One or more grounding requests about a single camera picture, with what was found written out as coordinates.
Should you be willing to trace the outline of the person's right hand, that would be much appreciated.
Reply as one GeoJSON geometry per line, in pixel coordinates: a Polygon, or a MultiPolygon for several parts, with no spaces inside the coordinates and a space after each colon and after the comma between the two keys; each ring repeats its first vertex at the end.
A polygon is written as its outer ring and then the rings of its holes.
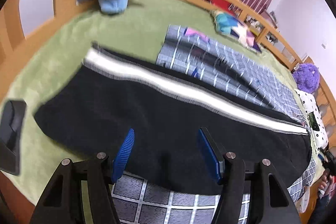
{"type": "Polygon", "coordinates": [[[318,180],[318,189],[324,191],[324,195],[330,194],[334,185],[334,176],[330,174],[329,169],[325,169],[322,176],[318,180]]]}

